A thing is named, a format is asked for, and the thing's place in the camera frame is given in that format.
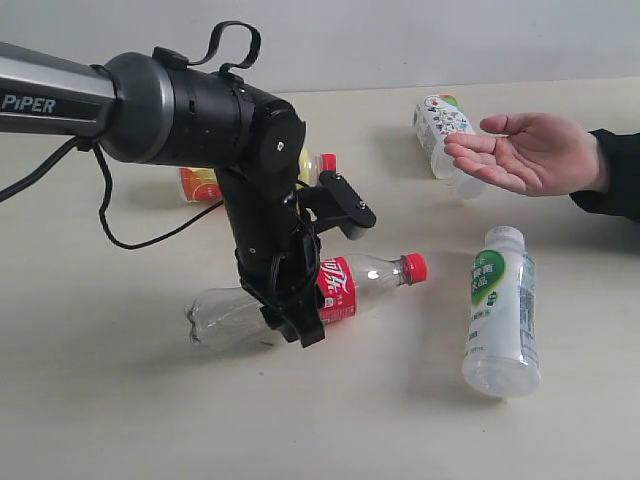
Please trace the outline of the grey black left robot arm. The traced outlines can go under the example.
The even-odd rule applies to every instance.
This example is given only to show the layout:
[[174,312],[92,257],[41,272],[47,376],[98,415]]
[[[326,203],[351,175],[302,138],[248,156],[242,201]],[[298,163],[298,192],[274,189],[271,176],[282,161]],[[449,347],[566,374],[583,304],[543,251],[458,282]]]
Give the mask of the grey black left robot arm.
[[296,192],[306,126],[286,101],[247,86],[229,66],[206,74],[162,48],[82,65],[12,44],[1,47],[1,129],[64,143],[9,199],[70,150],[99,161],[211,168],[236,243],[242,287],[288,341],[321,341],[319,246]]

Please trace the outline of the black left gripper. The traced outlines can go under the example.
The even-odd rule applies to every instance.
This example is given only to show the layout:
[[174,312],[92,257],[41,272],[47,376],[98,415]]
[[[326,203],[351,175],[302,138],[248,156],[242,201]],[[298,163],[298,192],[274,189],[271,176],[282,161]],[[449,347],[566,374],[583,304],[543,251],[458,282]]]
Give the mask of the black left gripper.
[[266,325],[302,348],[324,340],[319,315],[324,295],[312,279],[317,244],[299,213],[298,167],[268,172],[236,166],[215,173],[236,243],[241,285],[263,302]]

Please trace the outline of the person's open bare hand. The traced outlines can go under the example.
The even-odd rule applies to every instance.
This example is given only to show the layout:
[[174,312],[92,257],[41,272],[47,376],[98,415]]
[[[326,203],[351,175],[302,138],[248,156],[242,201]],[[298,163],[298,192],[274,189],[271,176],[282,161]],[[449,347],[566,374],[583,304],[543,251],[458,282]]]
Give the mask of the person's open bare hand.
[[609,169],[597,139],[576,122],[545,113],[497,115],[482,134],[446,137],[456,168],[487,184],[529,196],[605,193]]

